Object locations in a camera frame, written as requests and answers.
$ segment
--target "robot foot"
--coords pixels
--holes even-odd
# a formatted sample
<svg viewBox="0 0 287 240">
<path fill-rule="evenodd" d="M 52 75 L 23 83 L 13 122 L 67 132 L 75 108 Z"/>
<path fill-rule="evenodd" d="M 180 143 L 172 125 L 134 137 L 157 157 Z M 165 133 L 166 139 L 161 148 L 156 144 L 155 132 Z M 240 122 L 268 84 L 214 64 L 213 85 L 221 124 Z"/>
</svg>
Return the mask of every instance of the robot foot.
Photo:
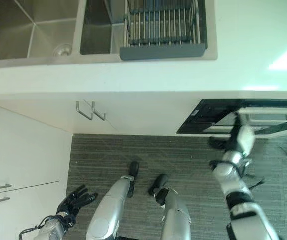
<svg viewBox="0 0 287 240">
<path fill-rule="evenodd" d="M 134 180 L 130 183 L 130 188 L 127 197 L 132 198 L 134 196 L 135 191 L 135 181 L 139 172 L 139 162 L 133 161 L 130 165 L 129 175 L 134 178 Z"/>
<path fill-rule="evenodd" d="M 149 188 L 148 193 L 150 196 L 155 196 L 155 189 L 161 189 L 168 182 L 169 177 L 167 174 L 161 174 L 154 181 L 153 185 Z"/>
</svg>

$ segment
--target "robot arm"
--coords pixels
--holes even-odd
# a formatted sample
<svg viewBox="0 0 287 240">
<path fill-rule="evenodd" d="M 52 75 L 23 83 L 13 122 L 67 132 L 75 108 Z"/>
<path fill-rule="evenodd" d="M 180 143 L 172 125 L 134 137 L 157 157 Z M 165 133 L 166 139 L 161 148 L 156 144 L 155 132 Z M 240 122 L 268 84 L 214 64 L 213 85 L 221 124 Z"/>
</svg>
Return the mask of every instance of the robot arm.
<svg viewBox="0 0 287 240">
<path fill-rule="evenodd" d="M 250 126 L 242 125 L 236 116 L 231 138 L 225 145 L 222 160 L 210 163 L 230 210 L 231 223 L 227 226 L 230 240 L 280 240 L 263 209 L 242 180 L 240 171 L 250 154 L 255 134 Z"/>
<path fill-rule="evenodd" d="M 22 231 L 19 240 L 23 240 L 23 234 L 40 230 L 35 240 L 61 240 L 76 224 L 79 210 L 92 203 L 98 194 L 90 195 L 85 185 L 80 186 L 67 196 L 57 208 L 56 215 L 46 217 L 38 226 Z"/>
</svg>

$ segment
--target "white robotic hand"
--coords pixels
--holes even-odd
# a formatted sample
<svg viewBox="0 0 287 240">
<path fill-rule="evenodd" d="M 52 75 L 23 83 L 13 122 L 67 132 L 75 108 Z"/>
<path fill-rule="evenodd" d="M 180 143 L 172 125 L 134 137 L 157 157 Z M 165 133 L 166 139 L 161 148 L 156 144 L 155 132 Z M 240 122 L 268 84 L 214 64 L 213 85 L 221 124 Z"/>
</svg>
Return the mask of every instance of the white robotic hand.
<svg viewBox="0 0 287 240">
<path fill-rule="evenodd" d="M 242 123 L 238 113 L 236 113 L 234 127 L 230 134 L 225 151 L 236 151 L 244 158 L 248 157 L 254 147 L 256 136 L 251 126 Z"/>
</svg>

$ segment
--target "sink basin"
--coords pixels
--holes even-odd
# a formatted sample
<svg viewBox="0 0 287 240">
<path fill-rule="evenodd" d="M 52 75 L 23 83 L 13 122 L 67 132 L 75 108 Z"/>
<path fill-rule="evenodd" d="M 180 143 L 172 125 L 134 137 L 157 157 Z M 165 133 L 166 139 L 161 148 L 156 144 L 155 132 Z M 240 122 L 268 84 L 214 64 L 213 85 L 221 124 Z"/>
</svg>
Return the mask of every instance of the sink basin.
<svg viewBox="0 0 287 240">
<path fill-rule="evenodd" d="M 78 0 L 0 0 L 0 60 L 69 56 Z"/>
<path fill-rule="evenodd" d="M 125 0 L 87 0 L 80 54 L 119 54 L 124 44 L 124 15 Z"/>
</svg>

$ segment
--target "oven door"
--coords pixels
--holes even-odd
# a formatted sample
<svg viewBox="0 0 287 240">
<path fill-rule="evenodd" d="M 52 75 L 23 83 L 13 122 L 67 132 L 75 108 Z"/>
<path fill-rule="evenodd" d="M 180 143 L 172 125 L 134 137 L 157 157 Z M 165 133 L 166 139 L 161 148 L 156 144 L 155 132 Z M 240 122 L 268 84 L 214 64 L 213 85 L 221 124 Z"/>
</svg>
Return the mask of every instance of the oven door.
<svg viewBox="0 0 287 240">
<path fill-rule="evenodd" d="M 178 134 L 228 135 L 238 112 L 258 137 L 287 135 L 287 100 L 203 100 Z"/>
</svg>

